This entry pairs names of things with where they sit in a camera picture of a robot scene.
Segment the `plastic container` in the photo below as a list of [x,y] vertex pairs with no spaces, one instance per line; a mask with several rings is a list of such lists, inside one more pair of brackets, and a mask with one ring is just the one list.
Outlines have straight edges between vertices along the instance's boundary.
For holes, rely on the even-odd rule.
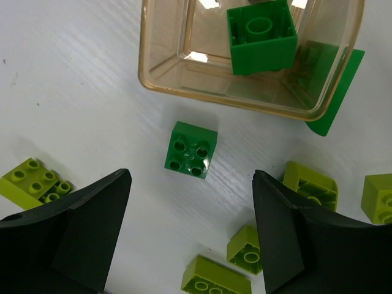
[[250,5],[248,0],[143,0],[141,83],[168,94],[318,119],[351,56],[364,0],[288,3],[298,33],[294,67],[234,76],[226,12]]

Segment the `small green brick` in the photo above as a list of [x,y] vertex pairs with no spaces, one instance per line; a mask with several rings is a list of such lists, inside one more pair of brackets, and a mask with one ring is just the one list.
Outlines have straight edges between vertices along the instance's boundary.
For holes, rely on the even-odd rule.
[[227,19],[234,75],[293,67],[298,36],[287,0],[229,9]]
[[198,256],[184,272],[181,290],[190,294],[251,294],[244,276]]
[[52,202],[71,190],[69,183],[32,158],[0,179],[0,194],[25,210]]
[[361,208],[373,224],[392,224],[392,174],[365,177]]
[[338,190],[335,180],[290,161],[286,166],[283,184],[317,204],[336,211]]
[[165,168],[205,179],[218,133],[178,121],[171,132]]
[[227,244],[227,261],[252,273],[263,270],[256,228],[244,226]]

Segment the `toy brick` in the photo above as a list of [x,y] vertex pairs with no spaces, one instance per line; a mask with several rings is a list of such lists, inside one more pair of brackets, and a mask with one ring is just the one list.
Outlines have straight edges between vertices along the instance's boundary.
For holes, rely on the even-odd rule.
[[263,270],[257,229],[244,226],[227,244],[227,261],[252,273]]
[[165,168],[205,179],[217,132],[178,121],[171,132]]
[[283,184],[317,204],[336,211],[338,190],[335,180],[290,161],[286,166]]
[[181,290],[190,294],[251,294],[246,277],[198,256],[183,275]]
[[293,67],[298,36],[286,0],[229,9],[227,18],[234,75]]
[[392,224],[392,174],[365,177],[361,208],[373,224]]
[[32,209],[52,202],[71,190],[69,183],[32,158],[0,179],[0,194],[23,209]]

